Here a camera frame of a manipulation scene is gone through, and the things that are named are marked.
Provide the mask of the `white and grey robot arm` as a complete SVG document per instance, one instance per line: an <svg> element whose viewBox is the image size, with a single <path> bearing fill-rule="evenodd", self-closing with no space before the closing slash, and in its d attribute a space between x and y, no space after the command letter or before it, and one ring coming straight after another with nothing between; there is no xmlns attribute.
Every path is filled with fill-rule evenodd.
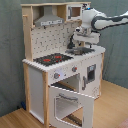
<svg viewBox="0 0 128 128"><path fill-rule="evenodd" d="M75 29L73 39L97 44L100 30L124 24L128 24L128 11L119 16L107 17L105 13L94 8L86 8L82 12L82 24Z"/></svg>

